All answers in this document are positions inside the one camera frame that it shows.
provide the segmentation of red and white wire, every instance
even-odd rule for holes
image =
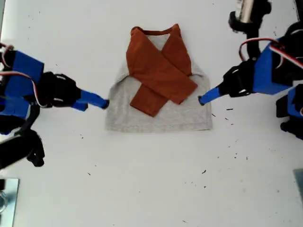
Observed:
[[[253,42],[253,41],[271,41],[271,42],[275,42],[275,43],[280,44],[276,39],[272,39],[272,38],[251,38],[251,39],[247,39],[243,43],[241,43],[241,45],[239,47],[239,56],[240,56],[242,61],[246,61],[246,59],[244,58],[244,56],[242,54],[242,46],[249,43],[249,42]]]
[[[37,101],[37,104],[41,108],[45,108],[47,106],[47,105],[42,105],[39,102],[36,83],[34,82],[34,80],[29,75],[27,75],[25,73],[22,73],[22,72],[17,72],[17,71],[3,71],[3,72],[0,72],[0,76],[22,76],[22,77],[26,77],[26,78],[30,79],[32,81],[32,84],[33,84],[34,95],[35,95],[35,99]]]
[[[298,61],[296,58],[292,57],[291,55],[285,53],[284,51],[280,50],[279,48],[270,45],[269,46],[270,50],[279,54],[280,56],[282,56],[283,58],[289,60],[291,63],[295,64],[296,66],[300,67],[301,69],[303,69],[303,63]]]
[[[6,63],[6,61],[5,61],[5,55],[7,54],[7,52],[8,52],[9,50],[13,50],[13,49],[14,49],[14,46],[13,46],[13,45],[5,45],[5,44],[2,44],[2,43],[1,43],[1,45],[5,47],[4,51],[1,53],[2,63],[3,63],[3,65],[5,65],[6,67],[10,68],[11,66],[9,66],[9,65]]]

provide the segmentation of white table surface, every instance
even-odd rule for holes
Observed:
[[[179,23],[216,86],[240,63],[234,9],[235,0],[8,0],[1,40],[107,97],[131,28]],[[282,36],[296,20],[292,0],[275,0],[260,35]],[[33,129],[45,165],[23,160],[1,172],[20,178],[14,226],[301,227],[293,170],[303,168],[303,141],[280,130],[283,94],[218,99],[214,128],[196,132],[109,132],[96,107],[43,110]]]

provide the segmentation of blue plastic part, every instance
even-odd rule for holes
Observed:
[[[23,72],[29,75],[36,83],[39,82],[43,73],[44,64],[22,52],[16,51],[13,71]],[[5,97],[21,98],[33,95],[33,85],[30,79],[22,76],[11,76],[6,88]]]
[[[209,103],[211,101],[213,101],[216,98],[219,98],[220,92],[219,92],[219,88],[215,87],[211,90],[209,90],[208,92],[206,92],[203,96],[199,97],[199,103],[201,105],[205,105],[206,103]]]
[[[25,119],[29,109],[29,103],[22,98],[1,99],[1,104],[5,106],[0,115],[16,116]]]
[[[295,87],[288,92],[287,96],[287,111],[291,116],[303,118],[303,116],[295,109],[295,104],[293,104],[293,99],[295,97]]]
[[[77,100],[78,104],[91,104],[100,108],[107,105],[107,100],[101,98],[97,94],[81,90],[81,98]]]
[[[80,111],[86,111],[86,109],[88,108],[88,105],[75,102],[74,105],[72,105],[72,108],[74,108],[76,110],[80,110]]]
[[[290,86],[272,82],[272,51],[268,45],[255,64],[253,91],[274,95],[288,88],[290,88]]]

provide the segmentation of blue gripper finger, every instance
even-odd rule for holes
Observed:
[[[109,100],[84,90],[81,90],[81,98],[77,100],[77,103],[91,104],[102,109],[106,109],[109,106]]]
[[[206,103],[209,103],[220,96],[221,94],[219,92],[219,88],[215,87],[206,92],[203,96],[198,96],[198,99],[201,105],[205,105]]]

